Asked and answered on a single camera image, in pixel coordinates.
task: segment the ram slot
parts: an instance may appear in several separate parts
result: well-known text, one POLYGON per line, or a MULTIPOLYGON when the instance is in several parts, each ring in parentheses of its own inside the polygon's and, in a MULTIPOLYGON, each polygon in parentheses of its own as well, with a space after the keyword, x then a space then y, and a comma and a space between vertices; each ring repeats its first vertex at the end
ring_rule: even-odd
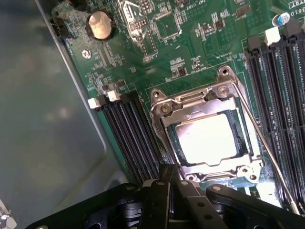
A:
MULTIPOLYGON (((287 171, 286 165, 283 164, 283 155, 281 154, 282 148, 279 146, 276 140, 278 138, 278 132, 275 131, 276 127, 274 126, 274 123, 271 120, 269 106, 267 104, 268 100, 265 93, 265 87, 262 76, 262 74, 264 74, 265 77, 265 72, 262 70, 263 67, 260 65, 260 63, 262 63, 261 53, 260 51, 256 50, 254 52, 251 53, 248 52, 246 54, 247 54, 247 66, 251 78, 252 88, 254 90, 254 95, 255 95, 255 102, 257 104, 259 111, 259 120, 260 120, 261 129, 264 132, 264 134, 268 136, 267 140, 274 153, 277 163, 280 165, 282 170, 287 171)), ((276 186, 279 187, 277 191, 280 197, 279 199, 281 201, 281 204, 288 205, 289 202, 285 197, 279 177, 277 176, 276 173, 274 174, 275 174, 276 186)))
POLYGON ((158 178, 158 147, 137 94, 102 106, 107 122, 137 182, 158 178))
MULTIPOLYGON (((270 96, 273 101, 274 116, 276 117, 276 123, 278 128, 279 143, 283 149, 283 163, 286 165, 284 170, 284 176, 287 179, 288 187, 296 199, 300 198, 300 185, 296 173, 296 161, 295 161, 295 148, 290 135, 289 118, 287 117, 285 99, 281 88, 281 79, 278 69, 277 50, 276 48, 264 47, 264 64, 266 70, 266 76, 268 80, 268 87, 270 96)), ((285 63, 281 63, 283 71, 287 69, 285 63)))
POLYGON ((300 67, 297 64, 296 58, 296 47, 294 44, 289 43, 284 50, 281 48, 281 56, 286 61, 285 65, 288 65, 289 68, 285 71, 285 83, 288 92, 288 98, 290 102, 290 113, 291 113, 291 123, 294 130, 294 142, 295 142, 295 153, 296 160, 298 161, 298 166, 295 168, 298 174, 298 181, 300 185, 300 199, 299 201, 305 203, 305 184, 304 184, 304 171, 305 171, 305 160, 304 160, 304 132, 301 128, 304 123, 304 112, 303 112, 303 99, 304 94, 303 87, 300 84, 301 74, 300 67))
POLYGON ((126 161, 127 167, 130 169, 132 175, 136 179, 137 183, 140 184, 144 178, 140 171, 135 168, 136 165, 136 160, 133 157, 133 155, 130 153, 132 150, 129 147, 129 144, 127 143, 127 139, 125 135, 123 134, 121 128, 119 128, 119 122, 117 121, 117 118, 113 114, 111 108, 109 105, 106 105, 104 110, 103 110, 106 120, 113 132, 113 135, 118 142, 118 145, 120 147, 120 150, 124 156, 124 159, 126 161))

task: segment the green circuit board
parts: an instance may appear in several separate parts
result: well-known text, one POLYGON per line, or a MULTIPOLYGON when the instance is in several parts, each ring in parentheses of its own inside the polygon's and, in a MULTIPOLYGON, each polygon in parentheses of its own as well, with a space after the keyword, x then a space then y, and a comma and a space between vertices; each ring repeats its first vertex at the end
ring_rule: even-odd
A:
MULTIPOLYGON (((288 12, 303 23, 303 0, 87 0, 89 10, 75 10, 68 1, 53 8, 63 19, 70 38, 64 38, 89 97, 108 91, 136 90, 149 116, 154 88, 167 96, 216 80, 227 64, 246 87, 250 108, 259 118, 253 84, 244 54, 247 38, 273 27, 272 19, 288 12), (87 18, 103 11, 114 21, 113 36, 98 41, 88 36, 87 18), (90 58, 84 58, 87 50, 90 58)), ((262 182, 273 182, 269 159, 262 182)))

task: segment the dimm slot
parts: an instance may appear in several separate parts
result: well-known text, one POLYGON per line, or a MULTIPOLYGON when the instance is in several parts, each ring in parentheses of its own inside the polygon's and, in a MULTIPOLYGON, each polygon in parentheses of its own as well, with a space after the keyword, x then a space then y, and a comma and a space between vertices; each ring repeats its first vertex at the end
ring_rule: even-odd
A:
POLYGON ((283 70, 283 73, 287 70, 285 62, 281 62, 281 66, 278 69, 277 66, 277 50, 275 47, 265 48, 264 61, 268 65, 268 85, 270 88, 270 95, 273 97, 274 112, 277 117, 277 124, 280 131, 280 140, 284 147, 285 163, 289 170, 290 189, 296 199, 300 199, 300 185, 296 173, 296 161, 295 161, 295 149, 290 135, 289 117, 287 117, 285 99, 283 97, 279 72, 283 70))
POLYGON ((104 101, 101 110, 118 142, 128 168, 139 185, 148 179, 158 178, 161 162, 157 143, 149 129, 136 92, 122 95, 122 100, 104 101))
MULTIPOLYGON (((261 54, 259 50, 255 50, 254 52, 247 53, 248 57, 248 70, 251 77, 251 81, 253 84, 253 90, 255 95, 256 104, 258 106, 258 112, 259 112, 259 118, 261 123, 261 128, 265 135, 268 136, 268 143, 270 147, 272 148, 272 151, 274 153, 276 161, 279 163, 282 170, 286 169, 285 165, 282 164, 282 160, 280 160, 281 155, 279 155, 277 150, 277 142, 276 142, 276 136, 278 136, 278 133, 275 133, 273 124, 270 118, 270 112, 267 105, 267 97, 265 94, 265 89, 262 81, 262 72, 261 72, 261 66, 260 66, 260 58, 261 54)), ((274 177, 274 181, 276 183, 276 186, 279 187, 277 189, 279 200, 282 205, 289 205, 289 202, 287 201, 284 191, 280 185, 279 177, 276 173, 274 177)))
MULTIPOLYGON (((297 147, 297 156, 299 159, 299 182, 302 185, 300 188, 301 194, 302 194, 302 199, 300 200, 303 204, 305 202, 305 186, 304 186, 304 174, 303 172, 305 171, 305 159, 303 152, 305 151, 304 149, 304 142, 305 142, 305 136, 304 132, 301 128, 304 123, 304 112, 303 112, 303 107, 302 107, 302 96, 300 92, 302 91, 302 85, 300 85, 299 77, 300 71, 298 71, 298 66, 296 65, 296 56, 294 55, 294 50, 295 46, 293 44, 288 44, 286 50, 287 50, 287 57, 286 60, 288 61, 289 64, 289 71, 287 73, 290 73, 285 77, 285 81, 287 86, 290 88, 289 90, 289 98, 290 98, 290 103, 291 103, 291 112, 293 116, 293 128, 295 131, 295 140, 296 140, 296 147, 297 147)), ((304 55, 302 53, 304 50, 301 49, 299 52, 301 55, 304 55)))
POLYGON ((155 161, 153 160, 152 154, 150 154, 151 149, 149 148, 149 144, 147 141, 147 138, 145 136, 144 130, 141 125, 139 125, 138 119, 136 118, 137 114, 133 112, 129 106, 130 104, 124 104, 121 106, 125 107, 125 110, 127 111, 127 116, 129 117, 129 122, 132 125, 131 128, 131 134, 133 135, 135 139, 135 144, 138 147, 138 153, 143 158, 147 172, 149 173, 151 178, 157 178, 158 173, 156 168, 155 161))
POLYGON ((136 165, 138 166, 138 169, 140 171, 142 171, 142 175, 144 176, 144 180, 149 179, 149 175, 146 173, 146 168, 143 165, 143 162, 141 161, 140 155, 137 154, 137 148, 136 145, 134 143, 134 138, 132 138, 132 135, 130 133, 129 130, 129 126, 128 126, 128 122, 127 120, 123 117, 123 114, 121 113, 121 110, 114 105, 112 107, 113 110, 113 114, 115 115, 115 117, 117 117, 117 121, 118 121, 118 126, 117 128, 121 129, 123 132, 123 137, 126 139, 126 143, 128 144, 129 148, 130 148, 130 153, 134 156, 135 160, 136 160, 136 165))
POLYGON ((118 145, 120 147, 120 150, 122 151, 122 154, 124 156, 124 159, 126 161, 127 167, 131 168, 131 172, 133 176, 135 177, 138 184, 140 184, 143 180, 142 175, 139 173, 138 169, 135 169, 134 165, 135 159, 133 158, 132 154, 130 154, 130 149, 126 143, 126 139, 124 138, 123 134, 121 133, 120 129, 117 129, 117 122, 115 120, 114 115, 111 111, 108 110, 109 108, 104 108, 103 112, 105 114, 106 120, 111 127, 111 130, 113 132, 113 135, 115 136, 115 139, 118 141, 118 145))

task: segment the screw head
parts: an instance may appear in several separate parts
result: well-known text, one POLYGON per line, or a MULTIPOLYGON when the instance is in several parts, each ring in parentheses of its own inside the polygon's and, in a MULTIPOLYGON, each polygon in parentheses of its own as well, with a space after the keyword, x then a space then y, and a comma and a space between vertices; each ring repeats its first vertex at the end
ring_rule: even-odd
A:
POLYGON ((170 108, 170 106, 169 106, 168 104, 163 104, 163 105, 161 106, 161 111, 162 111, 163 113, 165 113, 165 114, 169 113, 170 110, 171 110, 171 108, 170 108))
POLYGON ((214 189, 215 191, 220 191, 220 190, 221 190, 221 187, 219 187, 219 186, 214 186, 212 189, 214 189))
POLYGON ((189 182, 183 180, 183 181, 181 181, 181 184, 182 184, 183 186, 186 186, 186 185, 189 185, 189 182))
POLYGON ((226 85, 222 85, 217 88, 217 94, 221 98, 226 98, 229 94, 229 88, 226 85))
POLYGON ((85 59, 90 59, 91 58, 91 51, 89 49, 84 49, 81 52, 81 55, 83 56, 83 58, 85 59))

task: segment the black memory slot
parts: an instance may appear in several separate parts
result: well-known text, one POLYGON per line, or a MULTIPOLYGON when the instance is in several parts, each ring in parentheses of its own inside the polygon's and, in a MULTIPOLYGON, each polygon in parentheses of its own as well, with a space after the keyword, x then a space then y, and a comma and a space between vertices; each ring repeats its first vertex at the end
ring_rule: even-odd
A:
POLYGON ((256 52, 253 56, 249 56, 247 63, 260 116, 261 128, 263 132, 270 133, 272 131, 271 119, 268 115, 269 111, 263 87, 262 73, 260 71, 259 53, 256 52))
POLYGON ((149 128, 148 120, 136 92, 122 94, 121 100, 109 102, 99 97, 101 109, 115 136, 126 165, 139 185, 158 178, 161 154, 149 128))
POLYGON ((143 164, 143 161, 141 160, 139 154, 140 149, 137 148, 137 145, 135 143, 136 139, 134 138, 134 136, 132 136, 129 120, 125 118, 124 114, 122 114, 122 110, 117 103, 112 108, 119 120, 118 128, 120 128, 123 131, 123 136, 127 139, 126 142, 129 145, 129 148, 131 149, 130 153, 135 158, 138 169, 142 171, 141 174, 143 175, 144 180, 150 179, 150 176, 146 173, 146 168, 143 164))
POLYGON ((156 167, 158 167, 159 163, 155 160, 155 156, 157 151, 154 151, 153 143, 149 139, 149 134, 147 132, 147 129, 145 128, 145 124, 143 121, 138 118, 139 114, 137 114, 137 110, 134 107, 134 104, 131 102, 128 104, 130 107, 130 115, 133 115, 135 117, 135 122, 139 126, 139 135, 142 136, 142 142, 143 142, 143 148, 144 152, 146 153, 146 157, 149 161, 150 171, 152 172, 154 177, 158 177, 157 171, 155 170, 156 167))
MULTIPOLYGON (((254 50, 254 52, 247 53, 248 55, 248 70, 251 77, 252 88, 255 94, 255 101, 258 107, 259 118, 261 123, 262 131, 265 135, 268 136, 268 143, 274 153, 275 159, 279 165, 281 165, 280 156, 277 150, 277 142, 275 141, 275 132, 273 129, 273 124, 270 117, 270 112, 267 104, 267 97, 265 94, 264 84, 262 80, 262 72, 259 62, 259 57, 261 56, 260 50, 254 50)), ((285 193, 281 187, 281 182, 276 173, 275 174, 275 183, 278 187, 278 195, 280 196, 280 201, 283 205, 289 205, 285 197, 285 193)))
POLYGON ((137 114, 136 117, 139 117, 137 118, 137 120, 139 122, 139 125, 142 126, 145 136, 147 136, 147 143, 152 149, 152 157, 156 158, 157 166, 159 166, 159 163, 163 161, 163 158, 161 154, 158 153, 159 148, 156 144, 156 141, 149 141, 149 139, 155 139, 156 137, 154 135, 152 128, 150 127, 150 123, 144 112, 143 105, 139 99, 135 99, 130 103, 130 106, 132 107, 134 113, 137 114))
MULTIPOLYGON (((289 46, 287 47, 287 51, 288 51, 288 55, 289 58, 292 59, 291 65, 293 67, 293 71, 294 73, 296 73, 296 69, 298 68, 297 66, 297 61, 295 59, 295 55, 294 55, 294 47, 296 48, 297 52, 298 52, 298 56, 299 56, 299 64, 300 64, 300 73, 303 77, 305 77, 305 41, 301 41, 296 45, 293 44, 289 44, 289 46)), ((298 112, 298 119, 299 119, 299 125, 303 126, 305 124, 304 121, 304 116, 305 113, 303 111, 303 100, 301 98, 301 93, 304 93, 303 88, 305 88, 305 84, 304 84, 304 78, 302 80, 302 82, 298 81, 297 77, 293 77, 292 79, 292 85, 293 85, 293 89, 294 89, 294 93, 295 93, 295 103, 296 103, 296 107, 297 107, 297 112, 298 112)))
MULTIPOLYGON (((105 114, 105 117, 113 132, 115 139, 118 141, 120 150, 122 152, 130 152, 131 150, 126 143, 126 139, 124 138, 124 135, 122 134, 121 129, 118 127, 118 122, 116 121, 114 114, 111 112, 111 109, 108 106, 109 105, 106 105, 103 112, 105 114)), ((127 167, 131 169, 131 173, 132 173, 133 177, 136 179, 138 184, 140 184, 143 181, 143 177, 139 173, 139 170, 135 168, 136 163, 135 163, 135 160, 134 160, 132 154, 123 153, 123 156, 124 156, 127 167)))
MULTIPOLYGON (((286 176, 289 179, 288 184, 292 195, 294 195, 295 198, 300 198, 300 186, 295 172, 296 163, 294 149, 290 133, 288 132, 288 118, 286 116, 286 108, 276 63, 276 49, 272 47, 268 50, 268 48, 265 47, 263 56, 270 96, 272 97, 274 106, 274 116, 277 118, 277 125, 280 129, 278 137, 283 146, 283 156, 288 169, 288 171, 286 171, 286 176)), ((287 70, 287 66, 283 62, 282 68, 284 71, 287 70)))
MULTIPOLYGON (((288 62, 286 64, 289 65, 289 69, 287 71, 287 74, 285 76, 285 82, 287 85, 287 90, 289 94, 289 101, 290 101, 290 111, 292 113, 292 119, 293 119, 293 128, 295 130, 295 141, 296 141, 296 147, 298 149, 297 154, 299 155, 300 160, 300 170, 303 173, 305 171, 305 160, 304 160, 304 132, 300 128, 302 126, 303 122, 303 109, 302 109, 302 98, 301 98, 301 85, 298 80, 298 74, 297 74, 297 65, 296 65, 296 59, 293 51, 294 45, 288 44, 286 48, 286 52, 282 51, 283 56, 285 60, 288 62)), ((300 194, 302 195, 302 198, 300 199, 300 202, 304 203, 305 200, 305 194, 304 190, 300 188, 300 194)))
POLYGON ((120 107, 129 127, 129 133, 132 136, 133 143, 136 146, 137 150, 135 152, 137 152, 139 158, 144 161, 143 167, 151 179, 152 177, 157 176, 157 174, 152 175, 153 164, 151 158, 148 155, 147 148, 145 147, 146 143, 145 139, 141 135, 141 128, 137 126, 136 119, 134 119, 134 115, 128 107, 128 104, 120 104, 120 107))

